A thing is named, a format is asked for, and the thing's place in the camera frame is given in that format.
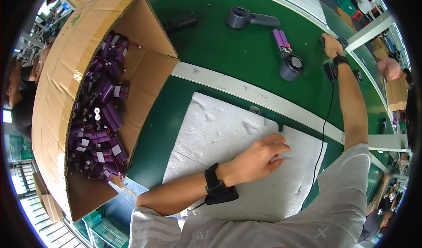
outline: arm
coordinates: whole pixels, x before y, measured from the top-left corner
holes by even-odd
[[[35,81],[36,78],[37,78],[37,67],[38,67],[38,64],[39,64],[39,62],[38,62],[39,60],[40,60],[39,56],[34,57],[34,63],[33,63],[33,66],[32,66],[32,70],[31,70],[31,73],[29,74],[29,81]]]
[[[331,58],[339,55],[344,56],[340,43],[332,35],[322,34],[325,38],[325,53]],[[365,101],[359,85],[347,64],[341,64],[337,68],[338,91],[340,95],[340,107],[344,123],[344,151],[359,143],[368,144],[368,118]]]
[[[377,192],[372,197],[371,202],[366,207],[366,215],[368,216],[371,212],[373,212],[374,209],[376,209],[381,202],[382,199],[382,193],[384,192],[385,188],[388,185],[388,180],[390,179],[389,175],[384,175],[381,184],[379,184]]]
[[[270,162],[278,153],[290,151],[282,135],[271,134],[235,157],[230,162],[219,165],[217,178],[226,187],[250,182],[265,177],[279,168],[284,159]],[[203,173],[184,177],[162,184],[141,195],[136,200],[137,207],[150,208],[162,216],[176,214],[204,197],[207,183]]]

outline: hand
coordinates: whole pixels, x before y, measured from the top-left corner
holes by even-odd
[[[232,161],[219,165],[216,169],[217,178],[226,187],[231,187],[268,176],[284,163],[284,159],[271,162],[271,158],[278,157],[278,153],[290,151],[285,142],[282,135],[275,133],[256,141]]]
[[[332,34],[322,34],[322,37],[325,39],[325,53],[331,57],[335,58],[337,56],[337,53],[339,55],[344,56],[343,54],[343,47],[341,46],[340,42],[337,41]]]

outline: green crate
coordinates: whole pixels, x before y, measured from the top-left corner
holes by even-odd
[[[129,246],[129,235],[124,234],[107,219],[99,220],[90,229],[113,248],[126,248]]]
[[[34,159],[31,142],[20,135],[9,135],[12,161]]]
[[[357,12],[357,9],[350,0],[336,0],[339,7],[347,13],[349,16],[354,15]]]

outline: black cable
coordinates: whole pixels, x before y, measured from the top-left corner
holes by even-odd
[[[191,210],[188,210],[188,209],[187,209],[187,211],[193,211],[193,210],[195,210],[195,209],[199,208],[200,206],[202,206],[203,204],[205,204],[205,202],[203,202],[203,203],[199,204],[198,206],[196,206],[195,208],[193,208],[193,209],[191,209]]]
[[[300,210],[303,210],[303,205],[305,204],[306,199],[309,197],[309,195],[311,194],[312,189],[314,188],[315,173],[317,172],[317,165],[318,165],[318,162],[319,162],[319,158],[321,157],[322,149],[324,148],[324,129],[325,129],[325,124],[327,123],[327,119],[328,119],[328,117],[330,115],[330,111],[331,111],[331,106],[333,105],[334,85],[331,85],[331,86],[333,87],[333,91],[331,92],[330,108],[328,109],[327,116],[325,117],[325,120],[324,120],[324,125],[322,126],[322,145],[321,145],[321,150],[319,151],[319,156],[318,156],[318,159],[316,161],[315,168],[314,168],[314,175],[312,177],[312,186],[311,186],[311,189],[309,190],[308,195],[306,196],[305,200],[303,201],[302,208],[300,208]]]

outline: wrist strap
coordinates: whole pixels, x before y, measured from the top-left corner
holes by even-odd
[[[217,166],[218,166],[218,163],[215,163],[204,172],[205,180],[207,181],[207,185],[209,189],[213,189],[220,185],[220,182],[215,173],[215,169],[217,168]]]

